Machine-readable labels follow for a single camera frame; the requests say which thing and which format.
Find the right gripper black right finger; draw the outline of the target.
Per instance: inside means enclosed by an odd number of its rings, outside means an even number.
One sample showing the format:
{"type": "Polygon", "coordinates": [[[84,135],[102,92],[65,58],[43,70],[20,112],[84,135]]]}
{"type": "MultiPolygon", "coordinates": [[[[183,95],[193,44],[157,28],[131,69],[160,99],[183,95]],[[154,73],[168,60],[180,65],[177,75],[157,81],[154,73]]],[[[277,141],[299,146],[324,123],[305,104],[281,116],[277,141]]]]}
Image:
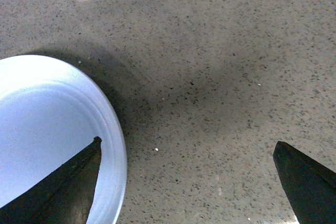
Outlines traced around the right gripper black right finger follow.
{"type": "Polygon", "coordinates": [[[286,142],[273,160],[299,223],[335,223],[335,172],[286,142]]]}

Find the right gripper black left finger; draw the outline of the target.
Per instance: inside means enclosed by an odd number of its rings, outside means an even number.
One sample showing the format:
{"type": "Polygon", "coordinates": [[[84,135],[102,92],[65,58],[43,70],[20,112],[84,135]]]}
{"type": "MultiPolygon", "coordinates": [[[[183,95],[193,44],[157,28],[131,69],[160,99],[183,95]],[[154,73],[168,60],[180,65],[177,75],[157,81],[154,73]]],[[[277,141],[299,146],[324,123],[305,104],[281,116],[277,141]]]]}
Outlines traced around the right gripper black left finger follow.
{"type": "Polygon", "coordinates": [[[86,223],[101,164],[101,138],[1,208],[1,223],[86,223]]]}

